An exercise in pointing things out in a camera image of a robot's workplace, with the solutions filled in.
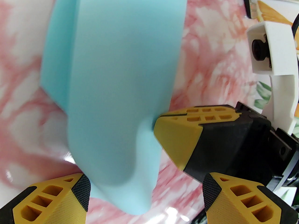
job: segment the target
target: light blue foam block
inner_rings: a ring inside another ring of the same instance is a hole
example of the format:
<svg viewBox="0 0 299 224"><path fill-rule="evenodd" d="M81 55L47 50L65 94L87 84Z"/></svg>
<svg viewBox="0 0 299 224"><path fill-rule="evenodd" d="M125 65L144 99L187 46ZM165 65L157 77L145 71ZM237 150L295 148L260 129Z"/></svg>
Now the light blue foam block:
<svg viewBox="0 0 299 224"><path fill-rule="evenodd" d="M151 206L187 0L57 0L41 85L68 115L68 145L92 195Z"/></svg>

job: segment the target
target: pink and white tablecloth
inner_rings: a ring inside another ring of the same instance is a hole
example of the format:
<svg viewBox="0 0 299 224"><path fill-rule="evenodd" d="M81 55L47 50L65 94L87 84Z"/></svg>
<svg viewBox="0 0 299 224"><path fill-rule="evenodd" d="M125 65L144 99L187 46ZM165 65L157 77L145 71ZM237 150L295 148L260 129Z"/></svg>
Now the pink and white tablecloth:
<svg viewBox="0 0 299 224"><path fill-rule="evenodd" d="M39 88L55 0L0 0L0 207L28 185L79 171L67 149L66 117ZM188 0L171 109L253 104L243 0ZM125 214L91 199L88 224L188 223L203 208L201 184L163 153L152 209Z"/></svg>

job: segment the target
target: pink marble pattern surface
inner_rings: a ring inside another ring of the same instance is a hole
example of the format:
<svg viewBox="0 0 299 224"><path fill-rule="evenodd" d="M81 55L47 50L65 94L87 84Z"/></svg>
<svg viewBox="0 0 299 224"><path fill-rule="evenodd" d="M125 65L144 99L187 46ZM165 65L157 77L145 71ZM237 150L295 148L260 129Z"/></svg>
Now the pink marble pattern surface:
<svg viewBox="0 0 299 224"><path fill-rule="evenodd" d="M0 207L28 185L79 171L66 141L66 116L39 88L55 0L0 0ZM253 104L242 0L188 0L171 110L193 105ZM88 224L189 223L203 208L201 184L163 153L152 209L131 216L91 199Z"/></svg>

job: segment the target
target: camera lens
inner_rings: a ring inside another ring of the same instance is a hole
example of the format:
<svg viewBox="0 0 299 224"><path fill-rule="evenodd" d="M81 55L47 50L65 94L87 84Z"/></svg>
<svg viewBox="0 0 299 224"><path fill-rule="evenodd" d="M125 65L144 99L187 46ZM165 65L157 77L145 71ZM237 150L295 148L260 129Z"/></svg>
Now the camera lens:
<svg viewBox="0 0 299 224"><path fill-rule="evenodd" d="M257 61L263 61L266 57L270 58L268 43L263 43L262 40L253 40L252 54Z"/></svg>

